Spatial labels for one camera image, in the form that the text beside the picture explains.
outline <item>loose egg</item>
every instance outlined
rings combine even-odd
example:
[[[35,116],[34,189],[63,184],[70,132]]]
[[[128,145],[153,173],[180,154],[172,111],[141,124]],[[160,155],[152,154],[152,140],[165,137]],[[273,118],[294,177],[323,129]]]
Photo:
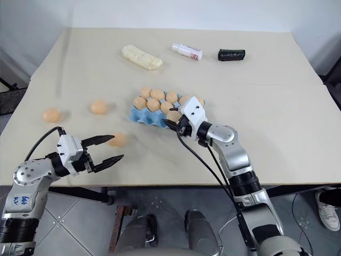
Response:
[[[140,94],[141,94],[141,97],[143,97],[145,99],[148,98],[150,96],[150,88],[149,87],[142,87]]]
[[[169,103],[168,101],[164,101],[164,102],[161,103],[161,111],[165,115],[168,114],[170,108],[174,108],[174,106],[171,103]]]
[[[156,100],[162,100],[165,98],[165,93],[160,89],[153,89],[150,91],[150,96]]]
[[[105,114],[108,110],[107,104],[103,100],[94,101],[91,104],[91,112],[94,114]]]
[[[150,111],[155,112],[160,109],[160,102],[156,99],[149,99],[147,102],[147,107]]]
[[[204,106],[204,99],[203,98],[201,98],[201,97],[197,97],[197,99],[198,99],[198,101],[200,102],[200,104],[202,105],[202,106]]]
[[[115,138],[108,141],[108,144],[113,147],[123,147],[126,144],[126,136],[121,132],[115,132],[113,134]]]
[[[188,95],[182,96],[179,100],[180,105],[184,104],[189,98]]]
[[[145,108],[147,106],[147,101],[142,97],[136,97],[134,99],[134,106],[138,110],[141,110],[142,108]]]
[[[174,103],[177,101],[177,94],[174,91],[169,91],[166,95],[166,100],[170,103]]]
[[[42,119],[48,123],[56,123],[60,119],[60,113],[55,108],[49,108],[43,112]]]
[[[181,114],[178,111],[169,111],[167,114],[167,119],[173,122],[177,122],[181,117]]]

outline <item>white table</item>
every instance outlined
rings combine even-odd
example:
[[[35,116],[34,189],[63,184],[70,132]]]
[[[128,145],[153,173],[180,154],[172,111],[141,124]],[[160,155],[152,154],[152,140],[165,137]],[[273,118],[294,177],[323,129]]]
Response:
[[[202,49],[201,61],[171,51],[172,43]],[[164,61],[150,71],[125,60],[121,48],[133,44]],[[223,49],[245,49],[242,61],[220,62]],[[290,33],[173,29],[72,29],[62,34],[31,78],[26,95],[0,137],[0,184],[32,145],[54,125],[41,114],[57,107],[57,123],[81,139],[124,132],[124,148],[92,146],[95,162],[125,157],[100,173],[65,177],[55,186],[216,185],[217,181],[169,129],[127,119],[142,86],[196,94],[206,101],[210,122],[239,131],[262,184],[341,182],[341,113]],[[90,113],[93,100],[112,108]],[[55,151],[57,133],[33,157]],[[190,146],[217,170],[207,150]]]

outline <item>white bottle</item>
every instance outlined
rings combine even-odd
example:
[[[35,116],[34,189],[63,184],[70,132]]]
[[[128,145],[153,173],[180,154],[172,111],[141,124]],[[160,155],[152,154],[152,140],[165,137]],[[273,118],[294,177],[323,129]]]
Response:
[[[201,60],[202,51],[184,44],[173,44],[172,50],[195,60]]]

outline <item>handwritten label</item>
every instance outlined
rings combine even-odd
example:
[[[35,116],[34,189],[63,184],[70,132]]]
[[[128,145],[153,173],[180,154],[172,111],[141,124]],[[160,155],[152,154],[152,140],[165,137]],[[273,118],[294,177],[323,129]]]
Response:
[[[22,205],[26,205],[29,202],[29,197],[28,196],[14,196],[13,202],[15,205],[18,205],[19,200]]]

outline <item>wall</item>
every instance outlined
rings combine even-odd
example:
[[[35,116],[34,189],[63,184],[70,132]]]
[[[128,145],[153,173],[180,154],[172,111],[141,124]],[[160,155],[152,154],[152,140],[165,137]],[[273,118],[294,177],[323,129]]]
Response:
[[[339,0],[1,0],[0,58],[28,80],[67,26],[291,31],[325,74],[341,55],[340,10]]]

